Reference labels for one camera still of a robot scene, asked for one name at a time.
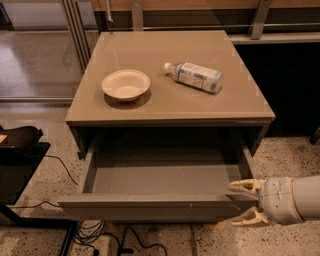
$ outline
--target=white bowl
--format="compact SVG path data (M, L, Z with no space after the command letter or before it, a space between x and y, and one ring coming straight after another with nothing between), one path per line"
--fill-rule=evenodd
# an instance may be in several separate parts
M133 101L145 93L149 87L149 77L137 70L116 71L102 82L103 92L120 101Z

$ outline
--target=cabinet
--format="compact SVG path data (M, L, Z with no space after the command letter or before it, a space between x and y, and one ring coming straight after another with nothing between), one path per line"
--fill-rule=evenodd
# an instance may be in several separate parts
M222 71L207 94L173 82L165 62ZM131 103L104 95L121 69L146 73ZM71 216L120 222L215 222L256 201L227 189L255 177L252 162L274 114L223 31L102 33L66 118L85 168L77 193L60 198Z

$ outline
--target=water bottle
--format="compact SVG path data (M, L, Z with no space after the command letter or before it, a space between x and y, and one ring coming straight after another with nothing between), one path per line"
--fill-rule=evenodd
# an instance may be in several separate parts
M178 64L165 63L164 70L170 73L175 82L209 93L217 93L222 88L222 73L214 69L201 67L189 62L181 62Z

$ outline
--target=robotic hand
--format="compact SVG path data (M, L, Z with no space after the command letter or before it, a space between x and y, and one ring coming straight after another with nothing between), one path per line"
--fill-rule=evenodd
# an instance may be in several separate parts
M235 181L229 189L254 194L259 200L259 208L232 218L233 226L290 225L320 219L320 175Z

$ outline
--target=open drawer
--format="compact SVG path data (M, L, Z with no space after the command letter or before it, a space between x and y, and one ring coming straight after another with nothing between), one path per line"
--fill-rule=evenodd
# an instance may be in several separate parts
M256 206L227 185L254 167L237 128L100 128L76 195L60 198L76 219L217 222Z

